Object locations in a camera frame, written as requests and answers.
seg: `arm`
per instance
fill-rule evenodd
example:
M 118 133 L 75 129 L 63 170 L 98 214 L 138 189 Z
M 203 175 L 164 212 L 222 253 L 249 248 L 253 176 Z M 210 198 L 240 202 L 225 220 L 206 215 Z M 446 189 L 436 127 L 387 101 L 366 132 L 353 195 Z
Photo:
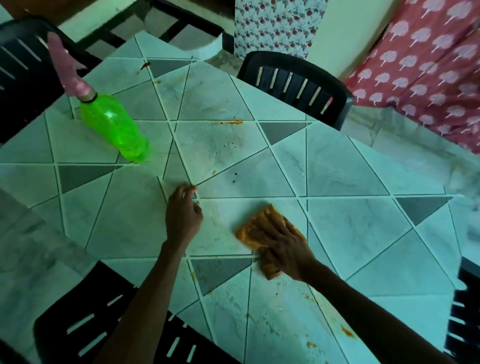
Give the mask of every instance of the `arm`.
M 203 220 L 202 210 L 192 202 L 195 190 L 184 184 L 168 200 L 167 241 L 94 364 L 153 362 L 181 257 Z
M 310 248 L 285 218 L 267 211 L 248 232 L 267 248 L 262 252 L 293 279 L 310 284 L 337 309 L 381 363 L 455 364 L 392 314 L 351 288 L 315 259 Z

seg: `hand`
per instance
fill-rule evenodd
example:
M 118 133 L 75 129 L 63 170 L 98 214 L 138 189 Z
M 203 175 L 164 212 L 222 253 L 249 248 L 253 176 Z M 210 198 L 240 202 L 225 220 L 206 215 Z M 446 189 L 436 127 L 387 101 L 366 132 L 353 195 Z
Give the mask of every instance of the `hand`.
M 261 218 L 253 220 L 256 228 L 247 233 L 260 244 L 267 246 L 265 257 L 278 269 L 295 280 L 304 281 L 303 272 L 317 260 L 293 225 L 285 217 L 285 225 L 272 213 L 270 207 L 265 211 L 272 226 Z
M 200 230 L 204 219 L 202 209 L 193 203 L 192 197 L 197 186 L 184 183 L 178 186 L 168 199 L 165 222 L 167 225 L 167 243 L 178 248 L 183 254 Z

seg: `tiled tabletop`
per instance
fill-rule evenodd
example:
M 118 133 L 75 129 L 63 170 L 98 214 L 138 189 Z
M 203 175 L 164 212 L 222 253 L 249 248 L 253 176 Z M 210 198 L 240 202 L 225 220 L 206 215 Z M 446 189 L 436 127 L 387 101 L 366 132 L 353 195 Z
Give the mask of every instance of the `tiled tabletop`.
M 321 294 L 267 281 L 236 240 L 269 203 L 321 262 L 443 346 L 467 199 L 147 33 L 85 79 L 154 152 L 129 164 L 62 97 L 0 149 L 0 187 L 17 200 L 139 286 L 166 238 L 166 198 L 197 184 L 204 223 L 169 309 L 240 362 L 377 363 Z

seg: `tree print fabric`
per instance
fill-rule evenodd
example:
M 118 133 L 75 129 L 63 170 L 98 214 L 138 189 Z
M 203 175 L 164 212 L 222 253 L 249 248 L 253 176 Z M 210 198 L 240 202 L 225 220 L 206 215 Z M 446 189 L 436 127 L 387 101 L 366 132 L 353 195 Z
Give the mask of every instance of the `tree print fabric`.
M 404 0 L 345 85 L 480 154 L 479 26 L 480 1 Z
M 327 0 L 237 0 L 234 53 L 271 50 L 307 58 Z

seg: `orange cloth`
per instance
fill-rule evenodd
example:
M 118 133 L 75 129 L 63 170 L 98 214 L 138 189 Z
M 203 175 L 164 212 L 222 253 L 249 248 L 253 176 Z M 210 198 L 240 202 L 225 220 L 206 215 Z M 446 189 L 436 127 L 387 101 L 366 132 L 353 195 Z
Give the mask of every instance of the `orange cloth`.
M 265 211 L 271 207 L 271 211 L 275 216 L 277 216 L 282 223 L 285 225 L 285 219 L 283 216 L 272 206 L 268 206 L 265 209 L 263 209 L 259 214 L 255 215 L 252 217 L 246 224 L 244 224 L 237 232 L 236 236 L 237 239 L 240 240 L 245 246 L 252 250 L 259 250 L 261 248 L 265 248 L 266 246 L 259 243 L 257 240 L 252 238 L 250 235 L 247 234 L 247 229 L 248 228 L 255 228 L 255 225 L 252 223 L 252 220 L 255 218 L 261 218 L 263 221 L 267 222 L 269 225 L 272 225 L 270 222 L 270 219 L 266 216 Z M 307 243 L 307 239 L 303 236 L 303 234 L 295 228 L 295 231 L 300 234 L 300 236 L 303 238 L 303 241 L 305 244 Z M 278 277 L 282 272 L 280 272 L 280 269 L 278 269 L 272 262 L 270 262 L 260 251 L 260 269 L 262 270 L 263 274 L 265 274 L 265 277 L 268 280 L 271 280 L 275 277 Z

